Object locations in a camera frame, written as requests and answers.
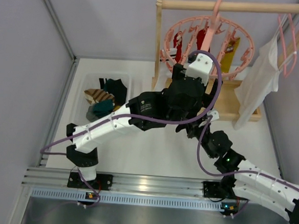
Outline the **teal green sock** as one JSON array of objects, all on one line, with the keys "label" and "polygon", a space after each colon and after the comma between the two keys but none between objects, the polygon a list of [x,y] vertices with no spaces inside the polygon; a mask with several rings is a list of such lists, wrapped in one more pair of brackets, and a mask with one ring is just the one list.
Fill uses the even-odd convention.
[{"label": "teal green sock", "polygon": [[94,104],[92,112],[96,117],[102,118],[112,113],[113,107],[113,101],[108,99]]}]

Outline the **red sock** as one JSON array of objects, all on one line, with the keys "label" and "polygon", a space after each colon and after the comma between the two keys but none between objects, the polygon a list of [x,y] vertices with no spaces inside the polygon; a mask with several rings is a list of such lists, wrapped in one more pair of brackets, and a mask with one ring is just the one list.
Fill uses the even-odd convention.
[{"label": "red sock", "polygon": [[205,29],[201,29],[200,31],[198,31],[198,34],[196,36],[196,40],[197,40],[197,49],[200,50],[204,41],[204,37],[206,35],[206,30]]},{"label": "red sock", "polygon": [[179,31],[175,34],[173,38],[173,47],[176,49],[176,55],[175,55],[175,61],[178,63],[182,56],[182,39],[183,33],[182,31]]}]

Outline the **mustard yellow sock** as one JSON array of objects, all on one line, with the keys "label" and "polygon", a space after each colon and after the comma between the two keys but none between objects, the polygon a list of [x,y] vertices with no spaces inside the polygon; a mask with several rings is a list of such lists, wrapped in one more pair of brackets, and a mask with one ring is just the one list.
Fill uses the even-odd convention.
[{"label": "mustard yellow sock", "polygon": [[221,72],[228,73],[238,46],[240,45],[240,37],[231,38],[224,51],[224,57],[221,59]]}]

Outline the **white striped sock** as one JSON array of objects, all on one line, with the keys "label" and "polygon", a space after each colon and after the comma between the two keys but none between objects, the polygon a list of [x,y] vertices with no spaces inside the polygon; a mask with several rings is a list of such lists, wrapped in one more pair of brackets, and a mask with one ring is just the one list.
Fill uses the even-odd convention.
[{"label": "white striped sock", "polygon": [[159,64],[159,73],[158,73],[158,79],[155,83],[154,90],[155,91],[161,91],[166,86],[166,81],[168,78],[171,78],[171,72],[169,68],[166,66],[165,62],[169,62],[168,57],[165,54],[165,51],[162,49],[160,51],[160,64]]}]

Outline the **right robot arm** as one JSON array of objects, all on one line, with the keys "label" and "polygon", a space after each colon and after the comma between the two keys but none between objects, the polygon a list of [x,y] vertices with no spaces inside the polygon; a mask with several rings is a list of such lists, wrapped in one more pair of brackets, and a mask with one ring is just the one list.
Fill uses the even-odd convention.
[{"label": "right robot arm", "polygon": [[219,189],[223,197],[236,196],[253,201],[279,214],[289,224],[299,224],[299,185],[274,177],[234,151],[224,131],[210,131],[217,114],[209,104],[218,93],[218,82],[209,95],[206,88],[197,78],[179,80],[180,103],[187,108],[191,122],[179,125],[176,130],[185,129],[188,138],[198,140],[197,153],[203,149],[208,157],[216,160],[214,166],[218,170],[216,176],[222,178]]}]

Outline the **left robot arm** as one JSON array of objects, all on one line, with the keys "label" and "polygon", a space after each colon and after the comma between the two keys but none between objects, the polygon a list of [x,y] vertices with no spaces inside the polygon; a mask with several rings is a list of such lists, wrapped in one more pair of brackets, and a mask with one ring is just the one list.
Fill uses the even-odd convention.
[{"label": "left robot arm", "polygon": [[106,141],[132,132],[164,128],[166,125],[187,125],[199,121],[205,113],[205,90],[212,63],[191,63],[187,68],[175,65],[168,88],[159,92],[143,92],[118,110],[95,122],[79,126],[67,125],[67,138],[72,144],[66,149],[67,159],[80,171],[82,181],[97,177],[98,149]]}]

